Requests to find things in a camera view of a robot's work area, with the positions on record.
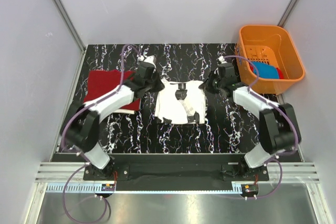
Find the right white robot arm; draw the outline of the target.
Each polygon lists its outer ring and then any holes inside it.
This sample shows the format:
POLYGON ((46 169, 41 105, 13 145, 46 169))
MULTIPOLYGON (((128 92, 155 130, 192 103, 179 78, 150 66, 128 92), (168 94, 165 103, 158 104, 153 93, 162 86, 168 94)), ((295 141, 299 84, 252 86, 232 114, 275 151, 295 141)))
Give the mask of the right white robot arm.
POLYGON ((199 88, 231 98, 259 120, 259 143, 245 154, 245 163, 238 167, 242 179, 252 179, 257 174, 257 167, 265 165, 276 155, 296 151, 301 134, 293 106, 266 99, 240 82, 231 63, 219 64, 199 88))

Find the white t shirt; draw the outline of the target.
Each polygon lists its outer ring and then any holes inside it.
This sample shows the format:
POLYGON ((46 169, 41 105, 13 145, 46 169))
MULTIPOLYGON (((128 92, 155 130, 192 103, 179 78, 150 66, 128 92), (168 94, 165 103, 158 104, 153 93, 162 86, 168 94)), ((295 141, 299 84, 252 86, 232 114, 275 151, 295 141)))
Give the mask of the white t shirt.
POLYGON ((206 116, 206 96, 199 80, 164 84, 156 99, 154 116, 158 123, 174 125, 204 124, 206 116))
POLYGON ((127 109, 117 109, 117 110, 115 110, 115 113, 135 114, 135 111, 133 111, 133 110, 127 110, 127 109))

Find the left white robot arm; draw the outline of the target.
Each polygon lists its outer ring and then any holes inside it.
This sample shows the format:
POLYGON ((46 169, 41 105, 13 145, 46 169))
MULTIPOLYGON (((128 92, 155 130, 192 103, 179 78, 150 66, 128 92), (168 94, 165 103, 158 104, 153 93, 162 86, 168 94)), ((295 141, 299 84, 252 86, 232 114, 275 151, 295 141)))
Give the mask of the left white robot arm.
POLYGON ((95 167, 103 180, 113 175, 112 158, 99 144, 100 123, 116 110, 146 93, 163 90, 164 84, 156 69, 156 58, 146 57, 127 79, 106 94, 86 103, 73 102, 60 130, 61 146, 68 142, 83 153, 86 162, 95 167))

